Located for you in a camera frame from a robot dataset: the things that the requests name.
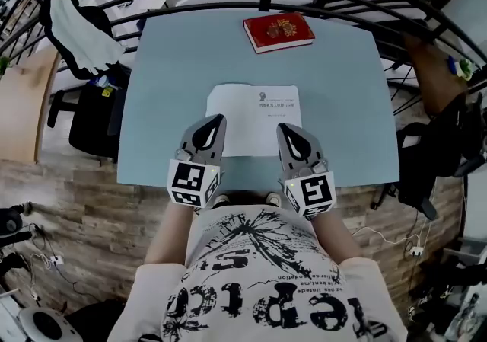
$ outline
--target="light blue tabletop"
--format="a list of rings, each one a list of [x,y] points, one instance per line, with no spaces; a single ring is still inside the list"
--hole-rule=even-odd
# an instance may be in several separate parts
[[[166,185],[169,160],[206,98],[225,82],[296,85],[303,127],[321,143],[337,187],[398,181],[396,128],[372,34],[307,18],[310,46],[257,55],[248,10],[190,11],[149,18],[123,112],[118,181]],[[279,157],[224,158],[221,189],[277,190]]]

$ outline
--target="shoe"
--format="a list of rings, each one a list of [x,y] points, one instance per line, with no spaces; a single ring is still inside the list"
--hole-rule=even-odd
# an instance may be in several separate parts
[[[229,203],[230,199],[226,194],[220,194],[220,196],[217,196],[215,198],[215,202],[213,203],[213,206],[217,206],[219,203]]]
[[[275,205],[278,208],[281,208],[282,206],[281,196],[279,196],[277,193],[269,193],[266,198],[266,204]]]

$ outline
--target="power outlet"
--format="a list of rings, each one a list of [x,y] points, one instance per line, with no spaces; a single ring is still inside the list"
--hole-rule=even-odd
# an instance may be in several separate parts
[[[421,257],[423,254],[424,248],[420,248],[418,246],[415,246],[411,249],[409,252],[413,257]]]
[[[62,259],[62,257],[60,255],[53,255],[51,257],[51,262],[53,263],[53,265],[56,265],[56,266],[64,264],[64,260]]]

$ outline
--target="person's left arm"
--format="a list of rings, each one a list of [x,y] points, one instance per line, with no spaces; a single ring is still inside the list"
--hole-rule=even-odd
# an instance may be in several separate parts
[[[169,202],[107,342],[137,342],[142,335],[161,336],[167,303],[186,272],[184,261],[193,212],[192,207]]]

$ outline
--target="open booklet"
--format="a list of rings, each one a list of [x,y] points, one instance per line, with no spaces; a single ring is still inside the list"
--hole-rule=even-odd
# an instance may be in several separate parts
[[[218,113],[227,118],[223,156],[278,156],[277,125],[301,126],[296,86],[215,86],[206,116]]]

